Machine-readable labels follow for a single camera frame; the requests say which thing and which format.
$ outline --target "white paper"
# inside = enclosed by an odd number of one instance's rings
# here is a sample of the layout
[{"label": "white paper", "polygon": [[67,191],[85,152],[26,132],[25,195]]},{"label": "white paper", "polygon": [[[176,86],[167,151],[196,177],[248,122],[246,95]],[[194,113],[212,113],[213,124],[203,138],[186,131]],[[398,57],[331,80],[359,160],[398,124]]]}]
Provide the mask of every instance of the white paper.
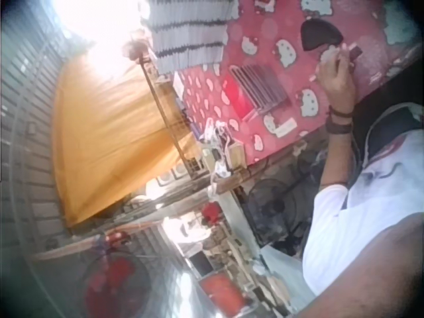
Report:
[{"label": "white paper", "polygon": [[294,130],[297,127],[297,122],[294,120],[294,118],[289,119],[284,124],[281,124],[276,128],[274,131],[274,134],[278,138],[282,138],[283,136],[286,136],[288,133],[290,133],[292,130]]},{"label": "white paper", "polygon": [[174,87],[178,98],[183,100],[184,84],[183,84],[183,82],[180,78],[180,75],[178,75],[178,72],[174,72],[174,82],[173,82],[172,86]]}]

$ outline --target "pink patterned cloth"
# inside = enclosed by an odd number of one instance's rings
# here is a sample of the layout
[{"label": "pink patterned cloth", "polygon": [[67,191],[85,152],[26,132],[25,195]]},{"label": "pink patterned cloth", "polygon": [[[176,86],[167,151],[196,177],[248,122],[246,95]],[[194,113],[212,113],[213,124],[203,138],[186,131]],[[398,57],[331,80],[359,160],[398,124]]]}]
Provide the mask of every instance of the pink patterned cloth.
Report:
[{"label": "pink patterned cloth", "polygon": [[[344,42],[362,50],[355,61],[358,100],[409,65],[420,53],[419,32],[396,2],[382,0],[236,0],[228,24],[223,60],[183,70],[184,102],[189,119],[201,132],[208,117],[227,122],[244,143],[248,164],[301,139],[325,122],[328,102],[310,81],[320,59],[318,50],[304,52],[300,28],[307,17],[333,23]],[[229,66],[268,64],[289,101],[265,117],[243,122],[223,91]]]}]

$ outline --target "white t-shirt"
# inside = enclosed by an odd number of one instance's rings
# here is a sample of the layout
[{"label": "white t-shirt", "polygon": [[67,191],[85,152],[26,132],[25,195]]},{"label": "white t-shirt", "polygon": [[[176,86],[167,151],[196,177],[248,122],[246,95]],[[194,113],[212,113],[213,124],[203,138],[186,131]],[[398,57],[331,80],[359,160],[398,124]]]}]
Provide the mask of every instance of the white t-shirt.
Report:
[{"label": "white t-shirt", "polygon": [[384,147],[350,191],[332,185],[317,194],[303,254],[308,286],[319,295],[374,237],[423,211],[424,131],[420,130],[402,134]]}]

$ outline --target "black wristband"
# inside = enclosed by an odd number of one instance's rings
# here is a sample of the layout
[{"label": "black wristband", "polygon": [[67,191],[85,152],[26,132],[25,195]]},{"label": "black wristband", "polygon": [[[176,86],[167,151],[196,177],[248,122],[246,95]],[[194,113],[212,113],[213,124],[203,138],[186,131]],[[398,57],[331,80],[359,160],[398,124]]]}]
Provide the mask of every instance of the black wristband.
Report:
[{"label": "black wristband", "polygon": [[330,114],[336,115],[338,117],[342,117],[342,118],[352,118],[353,117],[353,112],[351,113],[341,113],[340,111],[336,111],[333,106],[330,105],[329,107],[330,109]]},{"label": "black wristband", "polygon": [[350,134],[353,130],[352,124],[347,125],[339,125],[334,123],[331,120],[331,115],[327,117],[327,121],[325,122],[325,128],[329,134]]}]

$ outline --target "striped cloth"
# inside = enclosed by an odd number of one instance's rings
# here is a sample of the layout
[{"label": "striped cloth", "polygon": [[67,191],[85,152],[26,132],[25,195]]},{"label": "striped cloth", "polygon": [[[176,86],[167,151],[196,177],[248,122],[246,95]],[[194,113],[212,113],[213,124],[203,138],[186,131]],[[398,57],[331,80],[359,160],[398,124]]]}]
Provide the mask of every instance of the striped cloth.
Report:
[{"label": "striped cloth", "polygon": [[159,74],[208,63],[223,56],[223,39],[234,0],[147,0],[153,61]]}]

